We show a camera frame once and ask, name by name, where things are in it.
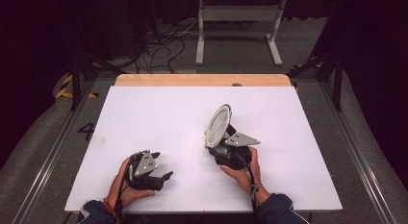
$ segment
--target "dark sleeve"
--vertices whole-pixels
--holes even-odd
[[[105,205],[100,201],[88,201],[81,208],[77,223],[81,224],[115,224],[116,220],[111,213],[106,209]]]
[[[272,193],[258,208],[263,224],[307,224],[308,222],[293,211],[293,202],[285,194]]]

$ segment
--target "black cable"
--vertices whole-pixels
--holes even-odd
[[[176,40],[175,35],[168,35],[168,39],[162,43],[162,45],[169,45]]]
[[[143,54],[143,53],[141,54],[141,58],[143,59],[146,68],[144,68],[143,65],[140,64],[141,67],[143,67],[143,69],[144,69],[147,73],[153,73],[153,72],[149,69],[149,67],[147,66],[147,61],[146,61],[146,59],[144,58],[144,54]]]
[[[136,67],[136,73],[139,74],[140,68],[139,68],[138,63],[137,63],[136,60],[135,60],[135,67]]]
[[[135,59],[136,59],[136,57],[133,57],[131,60],[129,60],[129,61],[126,61],[126,62],[123,62],[123,63],[119,63],[119,64],[117,64],[117,65],[114,65],[114,64],[112,64],[113,66],[115,66],[115,67],[118,67],[118,68],[125,68],[125,67],[127,67],[127,66],[130,66],[134,61],[135,61]],[[105,67],[98,67],[98,66],[95,66],[95,69],[96,70],[99,70],[99,71],[110,71],[110,69],[107,69],[107,68],[105,68]]]
[[[191,31],[194,30],[197,25],[198,25],[198,20],[196,20],[191,25],[186,25],[185,28],[179,28],[179,30],[182,31],[182,32],[179,32],[177,30],[177,31],[173,31],[173,32],[168,33],[168,34],[169,35],[176,35],[177,37],[186,37],[186,36],[191,34],[191,32],[189,32],[189,30],[191,30]]]
[[[171,68],[171,66],[170,66],[171,61],[173,61],[175,58],[177,58],[178,56],[180,56],[180,55],[183,53],[184,49],[186,48],[186,44],[184,43],[184,41],[183,41],[181,38],[179,38],[179,37],[177,37],[177,38],[180,39],[180,41],[182,42],[183,48],[182,48],[182,50],[181,50],[178,54],[176,54],[176,56],[170,58],[170,59],[168,60],[168,62],[167,62],[168,69],[170,69],[170,71],[171,71],[172,73],[177,73],[177,72],[176,72],[174,69]]]
[[[151,66],[150,68],[158,68],[158,67],[165,67],[165,68],[167,68],[167,66],[162,65],[162,64],[154,65],[154,66]]]
[[[125,181],[125,174],[126,174],[126,172],[128,171],[129,166],[130,166],[130,164],[133,162],[133,160],[134,160],[134,159],[131,158],[131,159],[129,160],[129,162],[127,163],[126,168],[125,168],[125,171],[123,172],[123,175],[122,175],[122,180],[120,181],[119,190],[118,190],[118,192],[117,192],[117,198],[116,198],[114,210],[115,210],[117,219],[119,220],[119,224],[123,224],[123,223],[124,223],[124,222],[123,222],[123,214],[122,214],[123,205],[122,205],[121,197],[122,197],[123,191],[124,191],[127,187],[124,188],[124,189],[122,189],[122,188],[123,188],[123,183],[124,183],[124,181]]]
[[[139,63],[139,65],[140,65],[140,67],[143,68],[143,70],[144,70],[145,72],[147,72],[147,73],[153,73],[153,72],[151,72],[150,70],[144,68],[144,66],[140,63],[140,59],[138,59],[138,63]]]
[[[160,49],[165,49],[165,50],[168,51],[168,53],[167,53],[166,55],[157,57],[157,56],[156,56],[156,53],[157,53]],[[157,48],[157,49],[153,52],[152,55],[150,55],[149,53],[147,53],[146,55],[149,56],[150,58],[163,59],[163,58],[166,58],[166,57],[170,56],[170,54],[171,54],[171,50],[170,50],[169,48],[167,48],[167,47],[159,47],[159,48]]]
[[[70,217],[71,215],[72,215],[72,212],[69,212],[68,215],[66,216],[66,218],[64,219],[63,224],[65,224],[65,223],[68,221],[68,219],[69,219],[69,217]]]
[[[241,28],[243,30],[249,29],[253,24],[254,24],[254,21],[228,23],[228,25],[235,26],[235,27]]]
[[[90,42],[89,36],[87,35],[87,33],[85,32],[84,28],[81,26],[81,23],[78,20],[77,14],[75,13],[75,11],[72,9],[71,4],[69,4],[68,0],[64,0],[65,3],[68,5],[69,8],[69,12],[71,12],[71,15],[74,17],[75,19],[75,23],[77,24],[77,26],[79,27],[81,33],[83,34],[83,36],[86,38],[88,45],[90,47],[90,49],[92,49],[93,53],[96,53],[95,48],[93,47],[92,43]]]
[[[152,44],[152,45],[155,45],[155,46],[158,46],[158,45],[169,45],[170,43],[172,43],[173,41],[174,41],[174,39],[172,39],[172,35],[164,35],[163,37],[162,37],[162,42],[161,43],[158,43],[157,41],[150,41],[149,42],[149,40],[155,40],[155,38],[153,37],[153,35],[151,35],[150,37],[148,37],[148,36],[146,36],[146,43],[148,43],[148,44]]]
[[[255,184],[255,177],[254,177],[254,175],[253,175],[253,173],[252,173],[251,165],[250,165],[250,164],[247,164],[246,161],[245,161],[241,156],[239,156],[238,154],[236,154],[236,153],[234,153],[234,152],[233,152],[233,154],[234,154],[236,157],[238,157],[238,158],[242,161],[243,165],[245,165],[246,169],[247,169],[248,172],[249,172],[250,180],[251,180],[252,209],[254,210],[255,216],[258,218],[259,215],[258,215],[258,207],[256,206],[256,194],[255,194],[256,191],[258,191],[258,186]]]

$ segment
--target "equipment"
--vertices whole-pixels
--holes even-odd
[[[154,159],[157,159],[159,155],[159,152],[150,154],[149,150],[145,150],[131,156],[129,167],[125,172],[129,187],[139,190],[160,190],[163,188],[165,181],[170,179],[173,171],[166,173],[162,178],[149,176],[157,168]]]
[[[205,132],[206,146],[217,164],[224,164],[232,169],[243,169],[251,163],[248,145],[260,144],[261,141],[237,132],[230,125],[231,107],[221,106]]]

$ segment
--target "metal frame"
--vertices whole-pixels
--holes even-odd
[[[332,103],[332,92],[330,86],[327,83],[319,83],[320,90],[325,97],[331,111],[333,112],[337,122],[339,123],[344,139],[347,143],[347,151],[350,154],[350,157],[354,161],[356,169],[360,174],[361,180],[367,190],[367,193],[370,196],[371,202],[374,204],[374,208],[377,211],[377,214],[381,220],[381,223],[394,224],[397,223],[393,214],[391,213],[390,207],[388,206],[384,194],[380,185],[378,184],[377,179],[375,178],[374,173],[370,167],[369,162],[366,157],[363,155],[360,147],[357,144],[357,141],[354,139],[353,134],[348,127],[348,124],[341,112],[336,108],[336,105]]]
[[[199,2],[198,9],[198,42],[195,64],[204,63],[204,21],[270,21],[273,22],[271,34],[267,34],[267,42],[270,54],[276,66],[282,65],[275,39],[278,33],[279,24],[285,10],[285,0],[281,0],[279,5],[272,6],[205,6],[203,0]]]
[[[42,194],[42,191],[45,188],[45,185],[48,182],[48,179],[51,176],[52,171],[54,170],[55,165],[60,157],[64,149],[64,145],[68,134],[71,130],[71,127],[77,118],[79,111],[84,105],[84,102],[89,95],[90,90],[93,87],[94,82],[85,82],[85,86],[81,92],[82,100],[79,101],[78,107],[76,110],[71,111],[66,119],[63,128],[61,129],[56,141],[54,142],[44,164],[42,165],[41,169],[39,170],[29,192],[27,193],[23,203],[20,206],[17,214],[14,217],[13,223],[27,223],[31,213],[34,210],[34,207]]]

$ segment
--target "white table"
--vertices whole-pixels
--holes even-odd
[[[204,148],[204,131],[225,103],[234,128],[261,141],[270,192],[286,193],[296,211],[342,209],[293,87],[111,87],[65,210],[105,197],[122,161],[150,149],[162,153],[152,176],[174,174],[125,212],[251,212],[249,196]]]

